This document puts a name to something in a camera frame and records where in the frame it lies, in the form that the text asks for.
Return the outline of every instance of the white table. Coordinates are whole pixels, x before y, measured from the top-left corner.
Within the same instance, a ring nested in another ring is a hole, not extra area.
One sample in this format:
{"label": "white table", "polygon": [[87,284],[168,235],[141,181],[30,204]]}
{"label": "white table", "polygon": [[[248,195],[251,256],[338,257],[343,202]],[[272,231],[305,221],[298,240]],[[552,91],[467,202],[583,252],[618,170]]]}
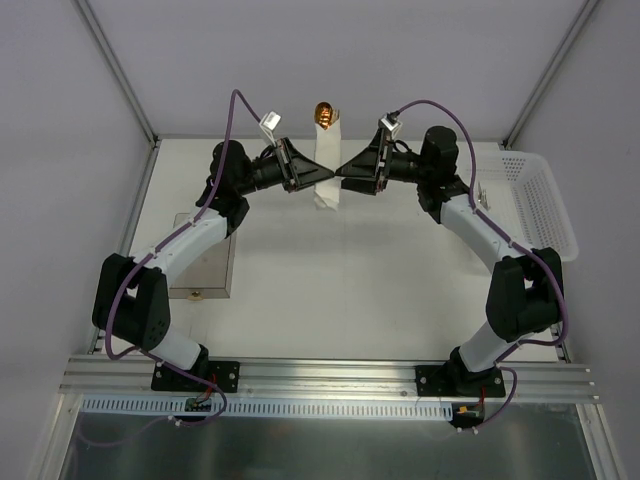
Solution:
{"label": "white table", "polygon": [[[219,141],[163,140],[132,251],[193,208]],[[343,161],[368,142],[343,141]],[[242,143],[252,158],[264,148],[261,140]],[[293,143],[313,158],[313,140]],[[480,156],[498,148],[475,146]],[[460,149],[459,162],[468,162]],[[440,360],[485,321],[489,272],[421,210],[415,186],[390,182],[376,197],[343,191],[337,213],[316,210],[312,190],[273,187],[248,200],[231,298],[171,300],[172,324],[211,355]],[[511,359],[557,357],[527,346]]]}

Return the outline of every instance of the perforated metal strip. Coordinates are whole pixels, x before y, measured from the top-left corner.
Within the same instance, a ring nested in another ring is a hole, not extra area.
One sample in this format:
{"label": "perforated metal strip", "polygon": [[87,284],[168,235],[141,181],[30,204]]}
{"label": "perforated metal strip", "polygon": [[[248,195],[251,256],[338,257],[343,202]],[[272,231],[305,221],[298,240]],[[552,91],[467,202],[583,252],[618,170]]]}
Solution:
{"label": "perforated metal strip", "polygon": [[[82,411],[86,413],[116,413],[128,415],[202,415],[185,412],[188,397],[145,397],[123,395],[86,395]],[[222,406],[219,398],[212,411]],[[451,404],[420,401],[347,401],[347,400],[284,400],[230,398],[225,415],[259,418],[361,418],[395,420],[449,421]]]}

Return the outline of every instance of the white cloth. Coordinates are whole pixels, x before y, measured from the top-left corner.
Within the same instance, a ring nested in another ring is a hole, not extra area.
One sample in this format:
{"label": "white cloth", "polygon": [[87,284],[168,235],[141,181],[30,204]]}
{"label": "white cloth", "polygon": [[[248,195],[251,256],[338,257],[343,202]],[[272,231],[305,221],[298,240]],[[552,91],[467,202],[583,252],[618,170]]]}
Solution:
{"label": "white cloth", "polygon": [[[315,162],[323,167],[336,171],[340,168],[340,142],[342,134],[340,133],[340,119],[326,130],[316,124],[316,152]],[[314,187],[315,195],[313,200],[316,208],[330,208],[338,210],[340,203],[340,181],[339,177],[316,183]]]}

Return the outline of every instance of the plastic dish rack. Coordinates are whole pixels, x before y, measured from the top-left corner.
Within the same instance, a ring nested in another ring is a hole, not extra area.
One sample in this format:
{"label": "plastic dish rack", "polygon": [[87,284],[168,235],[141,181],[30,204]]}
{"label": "plastic dish rack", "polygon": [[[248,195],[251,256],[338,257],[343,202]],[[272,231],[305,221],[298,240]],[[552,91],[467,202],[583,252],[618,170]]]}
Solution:
{"label": "plastic dish rack", "polygon": [[[514,240],[536,248],[552,247],[563,262],[578,256],[569,216],[551,168],[540,155],[504,151],[477,154],[476,201],[482,191],[487,213]],[[459,164],[459,175],[468,184],[470,163]]]}

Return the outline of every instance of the gray wall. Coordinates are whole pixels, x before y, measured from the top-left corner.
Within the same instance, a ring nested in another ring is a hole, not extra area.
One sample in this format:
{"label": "gray wall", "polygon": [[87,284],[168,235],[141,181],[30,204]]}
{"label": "gray wall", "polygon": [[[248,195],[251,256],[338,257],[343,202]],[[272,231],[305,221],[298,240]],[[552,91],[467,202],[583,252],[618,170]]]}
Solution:
{"label": "gray wall", "polygon": [[562,190],[580,245],[565,269],[571,346],[640,478],[640,3],[603,3],[516,148],[543,154]]}
{"label": "gray wall", "polygon": [[[503,139],[583,0],[92,0],[158,133],[225,129],[241,89],[282,132],[315,136],[313,109],[342,110],[343,138],[416,98],[452,109],[476,139]],[[448,121],[403,115],[404,138]],[[256,136],[239,112],[235,135]]]}
{"label": "gray wall", "polygon": [[87,348],[147,145],[69,0],[1,1],[0,65],[0,476],[13,480]]}

